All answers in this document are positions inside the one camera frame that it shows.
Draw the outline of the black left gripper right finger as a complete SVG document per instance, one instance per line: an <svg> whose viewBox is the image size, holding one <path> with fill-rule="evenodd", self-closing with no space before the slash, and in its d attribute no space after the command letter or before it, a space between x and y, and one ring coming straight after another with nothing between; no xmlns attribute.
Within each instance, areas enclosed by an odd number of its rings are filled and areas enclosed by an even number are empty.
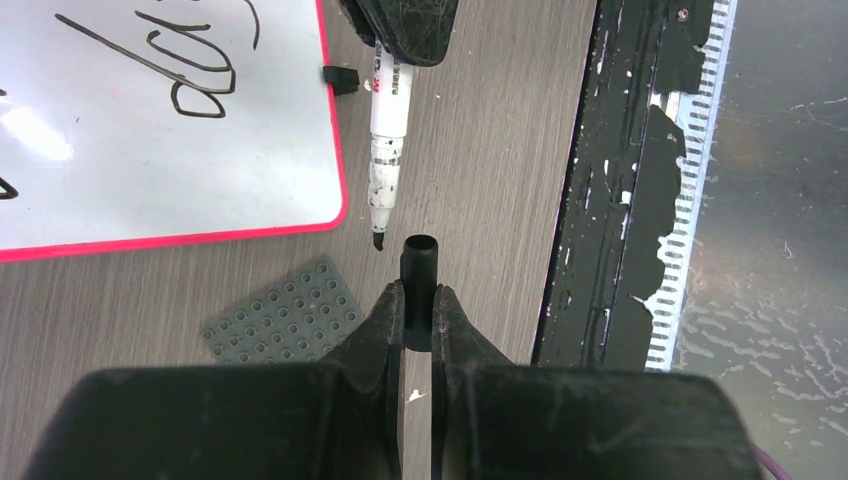
<svg viewBox="0 0 848 480"><path fill-rule="evenodd" d="M512 363L439 286L436 479L758 479L740 416L699 376Z"/></svg>

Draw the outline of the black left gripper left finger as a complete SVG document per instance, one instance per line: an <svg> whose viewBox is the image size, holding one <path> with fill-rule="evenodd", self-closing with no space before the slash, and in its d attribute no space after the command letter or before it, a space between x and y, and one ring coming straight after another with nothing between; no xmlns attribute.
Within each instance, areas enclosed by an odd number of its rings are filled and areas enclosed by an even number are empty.
<svg viewBox="0 0 848 480"><path fill-rule="evenodd" d="M398 479L404 289L316 362L106 369L60 404L28 479Z"/></svg>

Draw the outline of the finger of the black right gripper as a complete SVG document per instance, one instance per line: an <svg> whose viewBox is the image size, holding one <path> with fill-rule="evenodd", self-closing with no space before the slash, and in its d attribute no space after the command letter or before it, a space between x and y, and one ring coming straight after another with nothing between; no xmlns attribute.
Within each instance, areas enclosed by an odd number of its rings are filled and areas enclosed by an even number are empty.
<svg viewBox="0 0 848 480"><path fill-rule="evenodd" d="M339 7L362 42L381 44L415 67L434 67L445 58L458 0L340 0Z"/></svg>

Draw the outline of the white marker pen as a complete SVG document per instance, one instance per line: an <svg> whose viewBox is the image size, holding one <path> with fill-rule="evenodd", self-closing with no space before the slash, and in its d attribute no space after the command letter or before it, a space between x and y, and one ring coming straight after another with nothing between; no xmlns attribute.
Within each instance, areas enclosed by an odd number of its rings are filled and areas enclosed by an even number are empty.
<svg viewBox="0 0 848 480"><path fill-rule="evenodd" d="M377 40L371 80L367 200L373 245L379 251L397 201L413 79L414 68L395 58Z"/></svg>

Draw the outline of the black marker cap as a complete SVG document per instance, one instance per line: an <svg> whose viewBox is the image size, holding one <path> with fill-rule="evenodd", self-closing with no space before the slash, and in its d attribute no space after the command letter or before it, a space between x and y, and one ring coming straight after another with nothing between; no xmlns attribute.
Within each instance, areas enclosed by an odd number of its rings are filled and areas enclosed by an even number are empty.
<svg viewBox="0 0 848 480"><path fill-rule="evenodd" d="M400 257L404 289L404 343L415 352L431 351L432 312L437 289L438 242L429 235L405 240Z"/></svg>

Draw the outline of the white board with pink frame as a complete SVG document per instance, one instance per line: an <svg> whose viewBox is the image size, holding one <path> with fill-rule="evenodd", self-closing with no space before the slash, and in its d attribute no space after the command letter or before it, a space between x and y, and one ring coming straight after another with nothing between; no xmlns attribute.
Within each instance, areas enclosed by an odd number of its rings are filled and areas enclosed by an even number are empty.
<svg viewBox="0 0 848 480"><path fill-rule="evenodd" d="M319 1L5 1L5 262L329 231Z"/></svg>

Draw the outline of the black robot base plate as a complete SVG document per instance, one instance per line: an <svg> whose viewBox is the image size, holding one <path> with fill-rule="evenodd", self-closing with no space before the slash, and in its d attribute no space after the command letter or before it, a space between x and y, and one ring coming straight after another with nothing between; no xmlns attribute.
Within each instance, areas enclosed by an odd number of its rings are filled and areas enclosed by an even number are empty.
<svg viewBox="0 0 848 480"><path fill-rule="evenodd" d="M531 361L668 366L685 246L676 103L697 91L711 1L601 1Z"/></svg>

